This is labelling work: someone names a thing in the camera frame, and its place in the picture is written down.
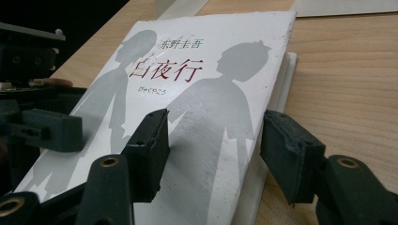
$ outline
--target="white book cover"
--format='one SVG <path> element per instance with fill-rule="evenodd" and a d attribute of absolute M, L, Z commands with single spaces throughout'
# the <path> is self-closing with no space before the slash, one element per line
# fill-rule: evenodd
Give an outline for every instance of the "white book cover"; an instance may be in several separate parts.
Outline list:
<path fill-rule="evenodd" d="M 146 114 L 169 111 L 170 155 L 137 224 L 230 224 L 296 13 L 137 22 L 72 111 L 82 152 L 45 150 L 17 187 L 41 201 L 85 182 L 120 153 Z"/>

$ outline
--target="book cover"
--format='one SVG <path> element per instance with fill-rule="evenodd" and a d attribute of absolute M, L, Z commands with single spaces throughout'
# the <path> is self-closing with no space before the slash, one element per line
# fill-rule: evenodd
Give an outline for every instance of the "book cover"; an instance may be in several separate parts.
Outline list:
<path fill-rule="evenodd" d="M 295 12 L 136 23 L 72 111 L 84 150 L 45 150 L 16 191 L 41 201 L 86 180 L 120 153 L 147 113 L 169 111 L 170 156 L 137 224 L 229 224 L 277 79 Z"/>

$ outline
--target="book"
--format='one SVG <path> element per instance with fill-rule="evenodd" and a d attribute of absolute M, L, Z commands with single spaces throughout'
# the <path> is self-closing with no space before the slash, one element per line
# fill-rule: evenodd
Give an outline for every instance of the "book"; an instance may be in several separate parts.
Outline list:
<path fill-rule="evenodd" d="M 95 159 L 120 153 L 144 116 L 165 108 L 170 156 L 155 199 L 134 204 L 136 223 L 241 221 L 245 182 L 258 181 L 248 173 L 258 165 L 263 114 L 292 62 L 295 18 L 278 11 L 137 22 L 71 113 L 83 118 L 84 150 L 45 150 L 16 191 L 44 202 L 80 185 Z"/>

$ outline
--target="wooden table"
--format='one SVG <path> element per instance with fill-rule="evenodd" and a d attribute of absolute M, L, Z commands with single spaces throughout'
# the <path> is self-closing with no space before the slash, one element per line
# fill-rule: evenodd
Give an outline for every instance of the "wooden table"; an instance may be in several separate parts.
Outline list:
<path fill-rule="evenodd" d="M 288 10 L 292 0 L 209 0 L 199 15 Z M 54 77 L 87 87 L 137 20 L 154 5 L 130 0 Z M 297 19 L 298 54 L 285 113 L 327 146 L 365 162 L 398 193 L 398 13 Z M 256 224 L 317 224 L 315 204 L 287 205 L 268 176 Z"/>

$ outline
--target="silhouette illustration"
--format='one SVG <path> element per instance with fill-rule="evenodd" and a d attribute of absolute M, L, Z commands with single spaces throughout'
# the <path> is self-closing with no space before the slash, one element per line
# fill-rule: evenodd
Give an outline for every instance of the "silhouette illustration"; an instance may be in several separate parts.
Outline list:
<path fill-rule="evenodd" d="M 74 173 L 80 158 L 85 156 L 87 149 L 96 136 L 100 124 L 106 112 L 113 102 L 112 114 L 109 123 L 111 129 L 111 152 L 120 153 L 130 136 L 125 136 L 125 129 L 122 125 L 126 120 L 126 93 L 129 74 L 126 67 L 145 56 L 156 44 L 157 35 L 154 31 L 141 31 L 130 39 L 122 42 L 123 47 L 117 51 L 115 61 L 119 66 L 98 77 L 84 93 L 78 105 L 78 109 L 72 115 L 83 118 L 84 149 L 80 154 L 47 152 L 44 166 L 37 163 L 33 170 L 33 179 L 26 186 L 30 189 L 33 185 L 40 185 L 49 175 L 49 181 L 45 187 L 47 191 L 44 201 L 48 200 L 53 194 L 59 194 L 67 190 L 69 181 Z M 65 158 L 65 165 L 60 165 L 60 158 Z"/>
<path fill-rule="evenodd" d="M 225 131 L 237 140 L 242 183 L 249 162 L 246 140 L 254 140 L 254 135 L 248 100 L 233 80 L 244 83 L 258 73 L 268 61 L 268 50 L 262 41 L 227 49 L 218 61 L 221 77 L 192 84 L 167 106 L 169 121 L 179 122 L 169 136 L 171 152 L 157 196 L 160 204 L 153 207 L 167 203 L 178 215 L 164 224 L 207 223 Z"/>

